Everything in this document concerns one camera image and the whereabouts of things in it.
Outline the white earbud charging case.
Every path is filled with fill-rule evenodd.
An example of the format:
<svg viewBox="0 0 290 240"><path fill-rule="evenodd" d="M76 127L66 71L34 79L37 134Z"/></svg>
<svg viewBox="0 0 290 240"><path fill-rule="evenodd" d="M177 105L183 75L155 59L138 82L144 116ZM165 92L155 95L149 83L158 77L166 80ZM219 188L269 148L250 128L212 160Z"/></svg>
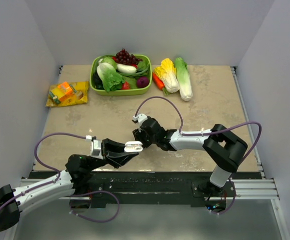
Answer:
<svg viewBox="0 0 290 240"><path fill-rule="evenodd" d="M143 143L140 141L128 141L125 143L124 151L126 153L141 152L143 150Z"/></svg>

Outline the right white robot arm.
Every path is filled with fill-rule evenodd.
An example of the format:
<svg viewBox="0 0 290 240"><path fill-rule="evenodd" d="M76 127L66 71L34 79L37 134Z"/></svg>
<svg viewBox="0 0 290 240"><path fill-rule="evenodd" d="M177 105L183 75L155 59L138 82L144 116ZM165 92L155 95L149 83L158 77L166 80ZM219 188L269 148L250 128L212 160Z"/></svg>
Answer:
<svg viewBox="0 0 290 240"><path fill-rule="evenodd" d="M225 183L232 173L238 170L247 143L221 124L201 131L185 131L164 129L157 120L139 114L133 117L138 128L133 131L136 141L144 148L156 145L163 151L198 150L205 151L216 163L207 190L212 196L219 196L225 191Z"/></svg>

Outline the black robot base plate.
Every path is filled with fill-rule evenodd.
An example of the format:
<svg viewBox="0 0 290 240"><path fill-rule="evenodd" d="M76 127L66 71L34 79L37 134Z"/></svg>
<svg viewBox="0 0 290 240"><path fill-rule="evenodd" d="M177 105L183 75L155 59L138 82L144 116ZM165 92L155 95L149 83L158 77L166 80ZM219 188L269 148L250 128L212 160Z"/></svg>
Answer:
<svg viewBox="0 0 290 240"><path fill-rule="evenodd" d="M235 188L226 182L223 189L208 184L210 172L145 172L145 171L93 171L75 184L75 193L95 193L92 208L103 208L107 204L136 205L190 205L191 207L224 205L234 197Z"/></svg>

